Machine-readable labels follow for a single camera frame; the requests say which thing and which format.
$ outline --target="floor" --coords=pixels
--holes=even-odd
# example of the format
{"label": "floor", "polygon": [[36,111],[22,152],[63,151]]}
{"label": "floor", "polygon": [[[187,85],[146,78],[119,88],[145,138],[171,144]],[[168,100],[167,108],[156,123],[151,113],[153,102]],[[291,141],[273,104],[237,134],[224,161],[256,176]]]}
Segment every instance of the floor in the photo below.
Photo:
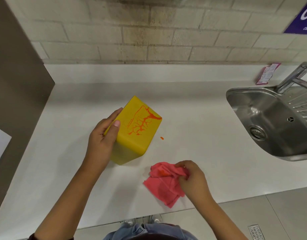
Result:
{"label": "floor", "polygon": [[[248,226],[256,224],[265,240],[307,240],[307,188],[222,203],[220,206],[250,240],[253,238]],[[198,239],[216,240],[196,209],[167,213],[162,217],[164,222],[179,225]],[[148,220],[148,217],[137,219],[144,223]],[[120,222],[117,222],[80,229],[75,234],[75,240],[102,240],[119,226]]]}

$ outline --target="floor drain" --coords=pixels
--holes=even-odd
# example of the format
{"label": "floor drain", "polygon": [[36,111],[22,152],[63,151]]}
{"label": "floor drain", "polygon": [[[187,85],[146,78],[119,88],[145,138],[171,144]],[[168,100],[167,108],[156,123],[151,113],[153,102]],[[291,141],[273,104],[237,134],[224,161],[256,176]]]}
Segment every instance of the floor drain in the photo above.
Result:
{"label": "floor drain", "polygon": [[253,240],[265,240],[258,224],[248,226]]}
{"label": "floor drain", "polygon": [[250,135],[252,138],[258,140],[258,141],[264,141],[267,137],[266,133],[258,127],[252,126],[249,129]]}

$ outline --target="faucet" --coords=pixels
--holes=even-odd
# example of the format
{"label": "faucet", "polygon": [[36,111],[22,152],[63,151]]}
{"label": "faucet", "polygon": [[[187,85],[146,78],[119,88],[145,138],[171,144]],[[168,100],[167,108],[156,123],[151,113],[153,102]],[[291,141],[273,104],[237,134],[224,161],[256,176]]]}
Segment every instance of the faucet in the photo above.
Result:
{"label": "faucet", "polygon": [[307,62],[301,63],[285,80],[283,80],[279,85],[277,85],[274,91],[278,94],[283,94],[288,88],[290,88],[294,83],[307,89],[307,81],[301,78],[307,74]]}

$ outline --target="pink cloth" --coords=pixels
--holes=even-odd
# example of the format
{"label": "pink cloth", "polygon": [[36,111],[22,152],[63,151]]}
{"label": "pink cloth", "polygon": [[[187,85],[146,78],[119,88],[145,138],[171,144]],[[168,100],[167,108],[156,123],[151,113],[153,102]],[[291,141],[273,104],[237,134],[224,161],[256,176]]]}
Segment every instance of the pink cloth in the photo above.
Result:
{"label": "pink cloth", "polygon": [[174,164],[159,162],[150,168],[150,177],[143,182],[147,189],[166,206],[172,208],[176,201],[184,197],[179,185],[179,176],[189,177],[186,168],[176,168]]}

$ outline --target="left hand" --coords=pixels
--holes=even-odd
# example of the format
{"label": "left hand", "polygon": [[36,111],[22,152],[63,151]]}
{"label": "left hand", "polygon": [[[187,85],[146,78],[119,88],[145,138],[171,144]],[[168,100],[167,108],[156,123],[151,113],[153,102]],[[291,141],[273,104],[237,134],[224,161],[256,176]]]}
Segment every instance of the left hand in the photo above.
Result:
{"label": "left hand", "polygon": [[120,128],[120,121],[116,120],[110,124],[120,114],[122,108],[117,109],[107,119],[101,120],[93,129],[89,136],[87,153],[82,163],[82,167],[90,172],[100,175],[110,161],[113,144],[117,139]]}

